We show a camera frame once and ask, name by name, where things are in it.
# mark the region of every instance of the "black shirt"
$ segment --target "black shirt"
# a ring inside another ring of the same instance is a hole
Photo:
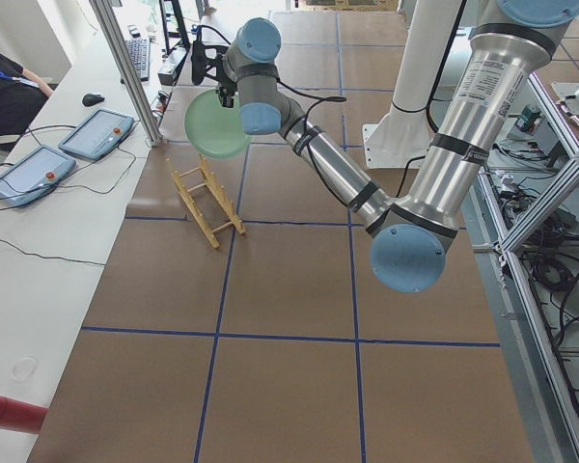
[[[1,54],[0,70],[10,77],[23,77],[23,66]],[[40,89],[0,78],[0,135],[23,133],[46,101]]]

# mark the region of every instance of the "keyboard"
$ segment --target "keyboard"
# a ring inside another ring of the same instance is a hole
[[[124,41],[128,56],[139,74],[140,80],[148,80],[151,73],[151,44],[148,39],[139,37]]]

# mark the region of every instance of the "label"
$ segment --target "label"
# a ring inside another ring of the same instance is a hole
[[[488,108],[493,100],[501,100],[490,112],[505,118],[526,78],[521,69],[495,61],[470,63],[459,84],[455,98]]]

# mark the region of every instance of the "person's arm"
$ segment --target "person's arm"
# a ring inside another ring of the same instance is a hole
[[[24,70],[21,72],[21,75],[23,75],[28,80],[32,80],[33,82],[38,83],[39,89],[41,89],[41,91],[44,94],[46,94],[47,97],[50,97],[51,94],[54,93],[54,91],[51,90],[51,88],[45,83],[45,81],[42,80],[40,77],[38,77],[33,71],[24,68]]]

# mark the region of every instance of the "blue object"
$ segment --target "blue object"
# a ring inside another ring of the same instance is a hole
[[[41,145],[8,171],[0,174],[0,198],[13,207],[51,193],[75,166],[75,160]]]
[[[249,135],[277,133],[281,129],[281,112],[268,103],[256,101],[240,108],[242,130]]]
[[[399,292],[421,292],[444,271],[446,252],[428,230],[411,224],[388,227],[371,246],[371,267],[377,279]]]
[[[272,63],[281,49],[281,34],[267,19],[255,17],[240,28],[236,35],[240,51],[257,63]]]
[[[58,148],[73,156],[96,161],[128,135],[134,122],[131,116],[99,108],[78,125]]]
[[[498,0],[498,4],[510,19],[539,29],[566,24],[579,14],[579,0]]]

